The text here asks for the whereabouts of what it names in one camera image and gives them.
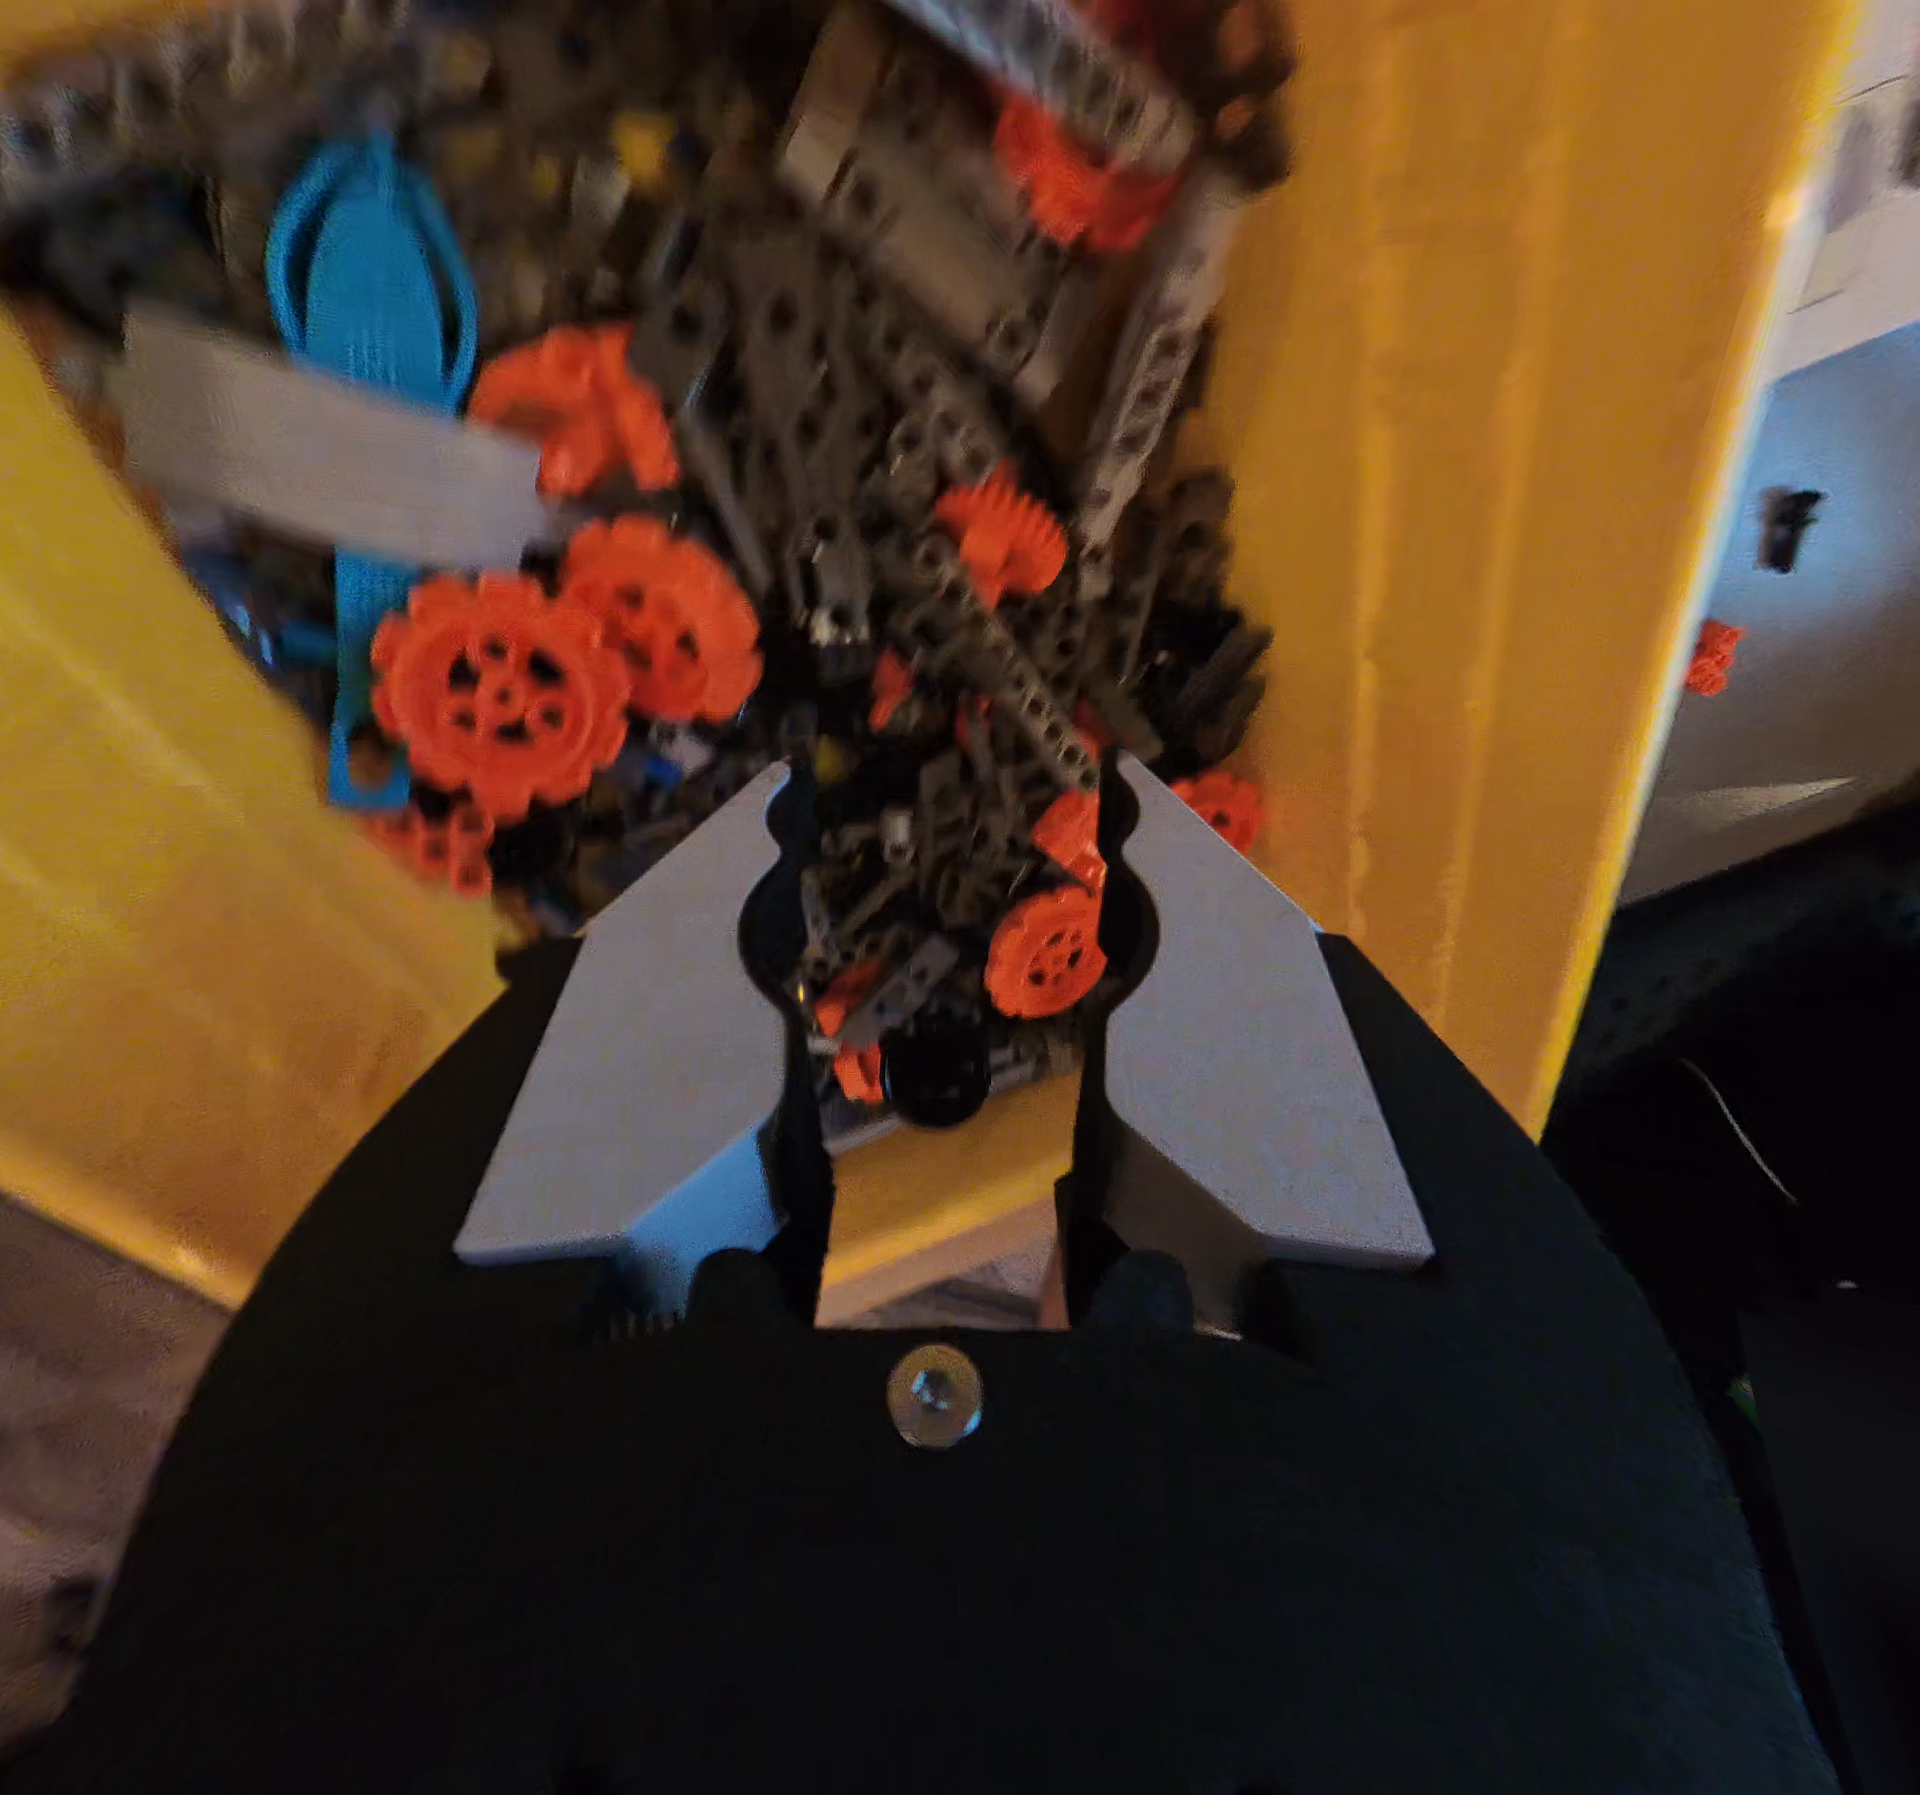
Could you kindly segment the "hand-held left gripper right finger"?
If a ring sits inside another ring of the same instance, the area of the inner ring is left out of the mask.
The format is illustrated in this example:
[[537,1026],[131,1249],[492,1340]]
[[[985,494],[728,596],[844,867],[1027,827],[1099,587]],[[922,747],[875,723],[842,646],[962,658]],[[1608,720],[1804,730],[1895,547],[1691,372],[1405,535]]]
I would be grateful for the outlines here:
[[1168,1255],[1208,1327],[1261,1327],[1289,1267],[1433,1262],[1326,931],[1132,754],[1094,800],[1105,969],[1059,1187],[1067,1318]]

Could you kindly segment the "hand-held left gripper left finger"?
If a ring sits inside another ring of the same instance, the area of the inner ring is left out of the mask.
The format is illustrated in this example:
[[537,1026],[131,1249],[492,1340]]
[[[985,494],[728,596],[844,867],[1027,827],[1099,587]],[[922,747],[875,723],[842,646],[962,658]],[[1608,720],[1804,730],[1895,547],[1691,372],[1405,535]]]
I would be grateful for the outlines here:
[[651,1319],[761,1255],[819,1319],[833,1170],[801,1013],[817,789],[773,760],[583,929],[453,1254],[599,1262]]

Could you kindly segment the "pile of building pieces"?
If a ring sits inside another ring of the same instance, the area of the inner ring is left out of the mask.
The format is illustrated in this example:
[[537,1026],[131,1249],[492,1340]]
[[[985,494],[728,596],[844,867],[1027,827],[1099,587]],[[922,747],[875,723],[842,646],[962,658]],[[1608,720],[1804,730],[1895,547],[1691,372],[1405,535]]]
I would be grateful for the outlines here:
[[1102,749],[1256,834],[1272,634],[1232,479],[1166,457],[1291,65],[1279,0],[231,0],[4,80],[4,302],[329,797],[335,547],[133,481],[107,368],[137,302],[298,368],[273,210],[391,131],[477,300],[450,417],[537,447],[564,533],[420,568],[372,644],[412,797],[332,807],[530,942],[813,758],[801,1013],[854,1148],[1077,1064]]

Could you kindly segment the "yellow plastic bin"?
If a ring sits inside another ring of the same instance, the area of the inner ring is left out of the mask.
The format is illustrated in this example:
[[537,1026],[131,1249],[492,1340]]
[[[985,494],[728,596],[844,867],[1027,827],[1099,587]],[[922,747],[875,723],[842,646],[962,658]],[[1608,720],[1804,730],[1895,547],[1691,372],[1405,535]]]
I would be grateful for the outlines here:
[[[1863,0],[1283,0],[1204,416],[1258,865],[1540,1131],[1801,280]],[[492,1000],[2,350],[4,1194],[217,1302]]]

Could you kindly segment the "dark cloth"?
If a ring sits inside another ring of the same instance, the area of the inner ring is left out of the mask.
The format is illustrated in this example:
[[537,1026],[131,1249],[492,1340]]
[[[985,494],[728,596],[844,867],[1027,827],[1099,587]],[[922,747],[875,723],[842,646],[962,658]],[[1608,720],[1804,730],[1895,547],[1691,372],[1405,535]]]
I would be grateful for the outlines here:
[[1916,854],[1631,907],[1544,1148],[1733,1477],[1843,1792],[1916,1792]]

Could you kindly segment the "grey curved panel piece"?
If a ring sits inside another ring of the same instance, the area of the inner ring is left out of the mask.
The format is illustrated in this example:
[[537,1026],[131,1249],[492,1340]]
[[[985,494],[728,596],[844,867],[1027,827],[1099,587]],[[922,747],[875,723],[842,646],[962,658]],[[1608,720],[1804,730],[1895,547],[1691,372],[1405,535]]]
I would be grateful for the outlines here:
[[541,450],[430,416],[145,302],[107,368],[127,471],[161,496],[336,550],[438,571],[518,568],[557,544]]

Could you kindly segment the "blue oval building piece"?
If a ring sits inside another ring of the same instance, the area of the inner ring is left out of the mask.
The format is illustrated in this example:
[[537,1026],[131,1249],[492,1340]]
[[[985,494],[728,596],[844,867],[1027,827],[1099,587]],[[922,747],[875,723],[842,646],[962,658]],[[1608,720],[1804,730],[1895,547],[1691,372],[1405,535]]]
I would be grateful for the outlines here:
[[[265,295],[283,350],[301,368],[430,416],[456,416],[475,371],[477,300],[430,178],[391,131],[320,146],[281,196],[265,241]],[[358,817],[391,818],[412,797],[403,754],[377,754],[372,644],[420,568],[339,544],[335,703],[326,794]]]

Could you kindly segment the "instruction booklet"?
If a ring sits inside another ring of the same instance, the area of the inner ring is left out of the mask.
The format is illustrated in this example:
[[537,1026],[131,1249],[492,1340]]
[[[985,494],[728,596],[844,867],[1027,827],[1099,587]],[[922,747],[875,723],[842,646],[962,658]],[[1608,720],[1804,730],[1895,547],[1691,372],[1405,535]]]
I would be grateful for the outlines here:
[[1876,81],[1837,116],[1815,184],[1804,282],[1768,355],[1768,381],[1813,368],[1917,318],[1917,76]]

